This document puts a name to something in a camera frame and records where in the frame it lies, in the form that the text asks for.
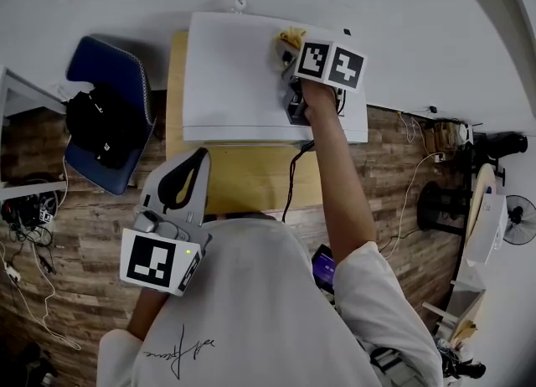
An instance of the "black bag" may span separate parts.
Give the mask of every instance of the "black bag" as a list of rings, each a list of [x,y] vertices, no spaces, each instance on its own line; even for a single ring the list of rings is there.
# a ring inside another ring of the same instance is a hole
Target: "black bag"
[[[144,116],[106,84],[69,101],[66,123],[73,143],[108,168],[122,168],[146,141]]]

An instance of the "wooden floor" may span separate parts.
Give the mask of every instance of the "wooden floor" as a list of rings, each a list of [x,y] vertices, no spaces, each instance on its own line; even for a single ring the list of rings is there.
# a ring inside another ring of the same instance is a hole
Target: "wooden floor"
[[[398,234],[405,192],[425,151],[418,137],[412,143],[407,142],[405,127],[393,112],[368,108],[368,128],[369,143],[352,146],[352,155],[377,221],[381,248],[391,235]],[[11,126],[3,128],[3,181],[35,172],[59,176],[68,138],[64,119],[53,112],[34,111],[13,118]],[[164,160],[165,142],[153,138],[135,173],[133,182],[138,188]],[[82,350],[67,348],[34,322],[18,292],[10,290],[5,274],[0,275],[0,335],[14,352],[30,340],[49,350],[60,372],[59,385],[90,386],[95,385],[101,336],[113,328],[126,326],[137,299],[138,289],[120,282],[118,274],[121,229],[131,226],[132,209],[140,191],[129,188],[121,197],[111,196],[69,167],[68,172],[69,193],[54,221],[52,251],[57,275],[50,280],[57,294],[49,299],[47,324],[75,339]],[[430,180],[450,187],[460,182],[447,166],[424,162],[409,192],[402,235],[416,228],[416,201]],[[287,223],[312,252],[327,243],[322,207],[292,210]],[[0,227],[0,239],[7,248],[9,260],[20,244],[10,240],[5,224]],[[424,300],[441,304],[449,289],[459,245],[460,239],[454,235],[418,231],[400,241],[397,251],[389,258],[411,305],[430,326],[436,318],[428,318],[430,314],[420,304]],[[15,266],[22,273],[21,288],[30,309],[42,317],[43,300],[50,287],[35,266],[29,244],[17,256]]]

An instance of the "wooden table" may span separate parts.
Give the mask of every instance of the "wooden table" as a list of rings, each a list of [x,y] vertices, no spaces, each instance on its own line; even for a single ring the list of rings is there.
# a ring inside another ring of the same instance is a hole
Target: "wooden table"
[[[166,107],[166,159],[198,145],[183,141],[183,86],[188,32],[173,35]],[[283,209],[289,167],[298,150],[291,146],[205,145],[212,162],[206,214]],[[292,208],[322,203],[317,155],[305,153],[294,175]]]

